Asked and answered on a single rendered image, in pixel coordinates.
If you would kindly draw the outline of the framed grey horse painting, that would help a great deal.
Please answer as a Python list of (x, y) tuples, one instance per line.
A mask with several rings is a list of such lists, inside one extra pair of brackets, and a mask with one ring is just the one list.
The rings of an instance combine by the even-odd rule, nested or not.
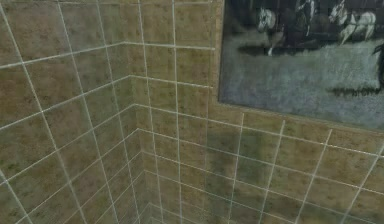
[(224, 0), (218, 100), (384, 131), (384, 0)]

